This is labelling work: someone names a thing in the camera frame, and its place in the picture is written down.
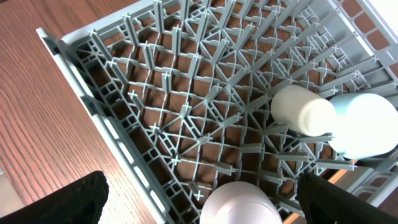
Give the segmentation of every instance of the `light blue cup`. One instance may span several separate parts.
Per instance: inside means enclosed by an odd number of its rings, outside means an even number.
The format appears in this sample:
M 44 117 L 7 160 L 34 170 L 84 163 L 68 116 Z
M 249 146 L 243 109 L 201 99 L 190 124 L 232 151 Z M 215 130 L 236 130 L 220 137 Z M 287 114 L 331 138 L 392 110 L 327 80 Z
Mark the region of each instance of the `light blue cup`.
M 372 93 L 334 97 L 334 139 L 329 145 L 348 159 L 364 159 L 393 150 L 398 144 L 398 112 L 385 98 Z

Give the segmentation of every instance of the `white object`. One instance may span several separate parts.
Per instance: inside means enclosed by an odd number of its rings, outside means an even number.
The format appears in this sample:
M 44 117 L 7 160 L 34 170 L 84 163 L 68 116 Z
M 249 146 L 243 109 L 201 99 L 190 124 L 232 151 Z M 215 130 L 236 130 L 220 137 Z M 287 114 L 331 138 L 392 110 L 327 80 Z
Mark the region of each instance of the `white object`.
M 289 85 L 275 95 L 271 113 L 277 123 L 307 136 L 331 132 L 336 118 L 329 101 L 298 85 Z
M 282 224 L 267 195 L 255 185 L 231 182 L 216 189 L 200 215 L 201 224 Z
M 372 93 L 342 94 L 330 101 L 338 115 L 329 145 L 348 159 L 364 159 L 391 151 L 398 144 L 398 112 Z

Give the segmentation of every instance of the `wooden surface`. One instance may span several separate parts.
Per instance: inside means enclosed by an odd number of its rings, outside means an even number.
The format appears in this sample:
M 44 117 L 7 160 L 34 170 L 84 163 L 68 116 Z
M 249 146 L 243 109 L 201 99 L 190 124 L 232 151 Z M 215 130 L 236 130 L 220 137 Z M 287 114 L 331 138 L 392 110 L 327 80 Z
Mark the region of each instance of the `wooden surface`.
M 0 167 L 25 205 L 102 170 L 110 187 L 103 223 L 154 223 L 35 32 L 61 38 L 133 2 L 0 3 Z

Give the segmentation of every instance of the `wooden table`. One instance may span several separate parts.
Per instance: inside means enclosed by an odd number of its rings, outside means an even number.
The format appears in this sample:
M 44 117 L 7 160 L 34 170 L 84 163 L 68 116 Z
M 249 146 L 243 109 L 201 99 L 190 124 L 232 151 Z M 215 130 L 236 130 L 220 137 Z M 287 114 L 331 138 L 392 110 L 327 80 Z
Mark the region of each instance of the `wooden table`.
M 0 167 L 25 205 L 102 170 L 103 221 L 154 223 L 35 31 L 61 38 L 135 1 L 0 3 Z

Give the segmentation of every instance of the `brown wood surface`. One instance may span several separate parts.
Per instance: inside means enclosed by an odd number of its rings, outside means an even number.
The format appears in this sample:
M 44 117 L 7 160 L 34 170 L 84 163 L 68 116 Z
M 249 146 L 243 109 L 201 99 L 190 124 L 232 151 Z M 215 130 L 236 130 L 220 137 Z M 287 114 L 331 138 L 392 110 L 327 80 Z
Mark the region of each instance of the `brown wood surface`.
M 0 167 L 25 205 L 102 170 L 110 187 L 104 223 L 154 223 L 35 32 L 61 38 L 133 2 L 0 3 Z

